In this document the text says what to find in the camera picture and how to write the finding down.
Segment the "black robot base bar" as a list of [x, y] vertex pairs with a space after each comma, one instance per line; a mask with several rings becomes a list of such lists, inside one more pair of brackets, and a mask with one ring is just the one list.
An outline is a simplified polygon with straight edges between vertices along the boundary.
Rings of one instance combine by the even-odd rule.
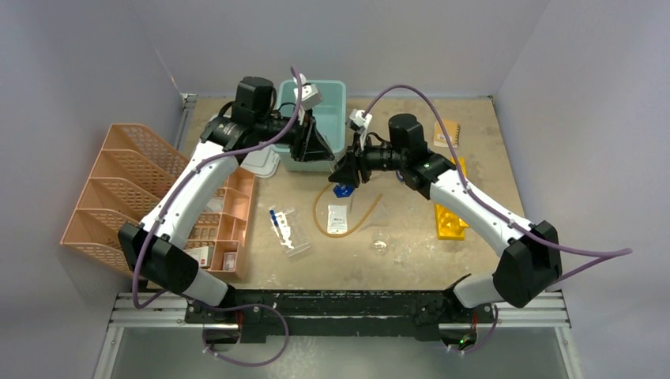
[[219, 306], [191, 301], [186, 323], [229, 325], [242, 343], [269, 336], [407, 337], [469, 344], [476, 323], [493, 319], [500, 302], [489, 283], [465, 276], [443, 290], [237, 289]]

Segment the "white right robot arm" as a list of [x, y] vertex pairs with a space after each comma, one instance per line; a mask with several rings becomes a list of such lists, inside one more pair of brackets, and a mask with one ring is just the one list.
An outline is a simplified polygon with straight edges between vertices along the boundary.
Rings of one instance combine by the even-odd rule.
[[371, 141], [371, 119], [361, 110], [352, 112], [354, 141], [329, 181], [358, 187], [374, 171], [396, 171], [408, 188], [464, 220], [499, 257], [493, 273], [466, 276], [447, 288], [443, 309], [449, 319], [463, 321], [486, 303], [523, 308], [562, 275], [553, 225], [514, 214], [461, 176], [455, 163], [428, 148], [414, 115], [394, 115], [389, 140], [378, 145]]

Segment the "clear plastic funnel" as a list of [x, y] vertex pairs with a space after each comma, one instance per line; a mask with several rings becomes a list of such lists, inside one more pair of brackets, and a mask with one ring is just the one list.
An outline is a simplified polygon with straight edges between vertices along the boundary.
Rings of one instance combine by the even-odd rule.
[[363, 229], [372, 227], [387, 227], [390, 224], [390, 212], [382, 201], [378, 202], [361, 226]]

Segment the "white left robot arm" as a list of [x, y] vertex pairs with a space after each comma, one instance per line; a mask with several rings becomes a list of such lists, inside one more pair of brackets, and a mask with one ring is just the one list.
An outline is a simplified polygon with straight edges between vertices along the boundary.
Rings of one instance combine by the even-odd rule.
[[250, 153], [284, 144], [299, 162], [334, 158], [313, 114], [322, 101], [321, 92], [300, 73], [293, 81], [295, 106], [286, 117], [277, 108], [279, 96], [272, 81], [244, 77], [235, 98], [206, 124], [188, 164], [164, 197], [140, 222], [120, 227], [118, 238], [133, 273], [136, 308], [148, 305], [138, 298], [139, 281], [147, 279], [204, 303], [205, 313], [217, 323], [233, 318], [233, 287], [207, 272], [184, 248], [209, 200]]

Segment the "graduated cylinder blue base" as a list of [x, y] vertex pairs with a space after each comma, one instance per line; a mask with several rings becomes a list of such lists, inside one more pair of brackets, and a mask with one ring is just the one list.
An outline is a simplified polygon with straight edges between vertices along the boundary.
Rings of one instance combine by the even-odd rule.
[[334, 171], [328, 176], [328, 181], [334, 184], [333, 193], [337, 198], [350, 197], [356, 189], [352, 169], [345, 159], [341, 159], [336, 164]]

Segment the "mint green plastic bin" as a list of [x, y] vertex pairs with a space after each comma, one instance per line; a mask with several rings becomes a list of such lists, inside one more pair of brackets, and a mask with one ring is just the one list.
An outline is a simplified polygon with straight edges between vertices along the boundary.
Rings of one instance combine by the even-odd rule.
[[345, 120], [347, 87], [342, 81], [310, 79], [322, 95], [322, 102], [312, 111], [318, 132], [325, 138], [334, 154], [334, 160], [298, 162], [285, 145], [275, 144], [272, 150], [279, 156], [280, 163], [290, 172], [331, 172], [345, 150]]

